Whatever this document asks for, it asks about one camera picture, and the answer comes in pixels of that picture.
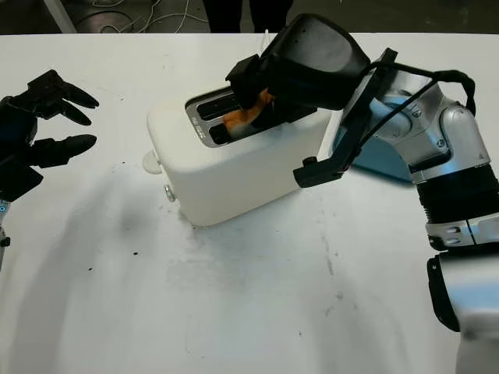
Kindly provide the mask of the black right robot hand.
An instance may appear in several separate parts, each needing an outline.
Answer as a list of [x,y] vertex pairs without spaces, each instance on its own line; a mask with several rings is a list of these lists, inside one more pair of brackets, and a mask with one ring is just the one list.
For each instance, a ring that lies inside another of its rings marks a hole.
[[224,115],[233,136],[245,131],[279,101],[341,110],[349,102],[370,59],[356,40],[331,20],[298,15],[260,55],[237,62],[226,76],[240,108]]

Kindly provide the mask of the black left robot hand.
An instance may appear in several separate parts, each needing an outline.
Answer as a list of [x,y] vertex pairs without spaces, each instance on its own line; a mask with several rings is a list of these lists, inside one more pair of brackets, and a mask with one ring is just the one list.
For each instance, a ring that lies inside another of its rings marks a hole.
[[95,109],[98,101],[79,87],[49,70],[27,84],[27,90],[1,99],[1,160],[9,158],[28,167],[52,168],[89,150],[97,141],[90,134],[63,140],[36,140],[37,120],[62,115],[76,124],[91,120],[78,108]]

